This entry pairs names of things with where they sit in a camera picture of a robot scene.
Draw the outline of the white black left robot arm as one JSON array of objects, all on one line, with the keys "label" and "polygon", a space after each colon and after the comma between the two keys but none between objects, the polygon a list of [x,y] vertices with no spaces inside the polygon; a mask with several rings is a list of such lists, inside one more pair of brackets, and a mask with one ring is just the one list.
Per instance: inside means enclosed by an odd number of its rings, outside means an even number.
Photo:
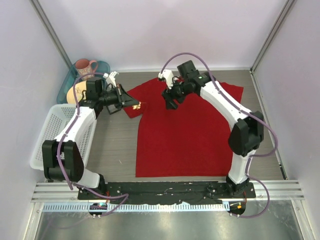
[{"label": "white black left robot arm", "polygon": [[91,77],[75,84],[76,109],[69,123],[53,140],[42,144],[44,176],[52,181],[66,181],[70,188],[84,188],[93,198],[100,200],[107,192],[105,179],[101,174],[87,170],[87,162],[81,157],[78,143],[94,123],[103,108],[114,106],[118,112],[139,104],[114,79]]}]

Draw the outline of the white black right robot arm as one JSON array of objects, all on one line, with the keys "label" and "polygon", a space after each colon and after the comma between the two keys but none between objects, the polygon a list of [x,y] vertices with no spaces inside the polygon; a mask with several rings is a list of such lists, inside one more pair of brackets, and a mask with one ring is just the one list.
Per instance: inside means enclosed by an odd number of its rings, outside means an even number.
[{"label": "white black right robot arm", "polygon": [[250,155],[256,153],[264,139],[264,117],[261,112],[251,112],[236,101],[213,74],[200,73],[189,60],[177,67],[181,81],[171,70],[163,68],[159,81],[166,83],[162,92],[165,107],[176,110],[187,95],[196,94],[211,104],[228,122],[230,135],[228,145],[232,151],[231,168],[226,176],[226,193],[233,198],[241,195],[248,186],[246,166]]}]

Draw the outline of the red t-shirt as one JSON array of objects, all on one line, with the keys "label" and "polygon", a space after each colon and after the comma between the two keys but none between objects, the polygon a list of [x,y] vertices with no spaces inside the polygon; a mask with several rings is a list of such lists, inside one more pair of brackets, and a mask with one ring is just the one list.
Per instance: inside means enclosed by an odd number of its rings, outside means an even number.
[{"label": "red t-shirt", "polygon": [[164,82],[151,79],[128,92],[142,103],[139,110],[125,108],[128,117],[140,117],[136,177],[226,176],[233,155],[228,122],[194,93],[176,110],[166,109],[165,87]]}]

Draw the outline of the red gold maple leaf brooch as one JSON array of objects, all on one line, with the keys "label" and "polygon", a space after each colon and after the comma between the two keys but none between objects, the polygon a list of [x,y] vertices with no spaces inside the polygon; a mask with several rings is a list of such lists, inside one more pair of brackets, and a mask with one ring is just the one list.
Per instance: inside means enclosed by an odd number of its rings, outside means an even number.
[{"label": "red gold maple leaf brooch", "polygon": [[132,106],[132,109],[133,109],[133,110],[140,110],[141,107],[142,107],[142,103],[139,102],[137,105],[133,105],[133,106]]}]

